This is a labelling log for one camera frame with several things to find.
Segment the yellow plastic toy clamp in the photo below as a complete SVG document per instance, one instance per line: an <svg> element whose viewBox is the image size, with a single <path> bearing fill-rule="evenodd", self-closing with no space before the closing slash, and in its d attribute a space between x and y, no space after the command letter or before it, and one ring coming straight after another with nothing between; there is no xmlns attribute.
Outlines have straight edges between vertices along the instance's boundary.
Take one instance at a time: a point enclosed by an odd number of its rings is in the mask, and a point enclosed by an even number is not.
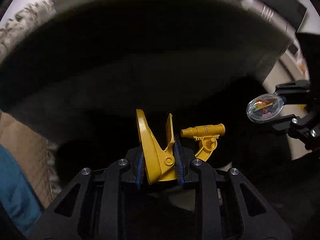
<svg viewBox="0 0 320 240"><path fill-rule="evenodd" d="M143 110L136 110L139 140L144 152L145 171L149 184L159 181L176 180L175 158L173 147L176 138L172 124L172 115L169 114L166 123L167 146L162 149L148 126ZM204 125L190 127L181 130L181 137L191 138L199 142L200 149L196 152L195 158L207 161L217 148L217 140L225 134L225 126Z"/></svg>

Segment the blue jacket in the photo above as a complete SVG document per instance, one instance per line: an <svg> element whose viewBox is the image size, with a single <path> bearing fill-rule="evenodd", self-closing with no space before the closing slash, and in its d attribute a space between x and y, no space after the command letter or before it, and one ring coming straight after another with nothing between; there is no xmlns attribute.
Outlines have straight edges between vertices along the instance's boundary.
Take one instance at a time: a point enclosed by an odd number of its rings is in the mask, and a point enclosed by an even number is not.
<svg viewBox="0 0 320 240"><path fill-rule="evenodd" d="M44 208L29 180L11 153L1 146L1 205L9 221L25 238Z"/></svg>

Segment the black television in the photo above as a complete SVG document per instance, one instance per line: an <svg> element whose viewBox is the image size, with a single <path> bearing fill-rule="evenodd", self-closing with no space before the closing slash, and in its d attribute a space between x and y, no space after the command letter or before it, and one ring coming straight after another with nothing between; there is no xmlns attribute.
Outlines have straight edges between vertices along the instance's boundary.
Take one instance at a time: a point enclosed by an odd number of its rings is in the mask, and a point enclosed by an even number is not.
<svg viewBox="0 0 320 240"><path fill-rule="evenodd" d="M258 0L268 6L295 30L299 30L306 16L307 8L298 0Z"/></svg>

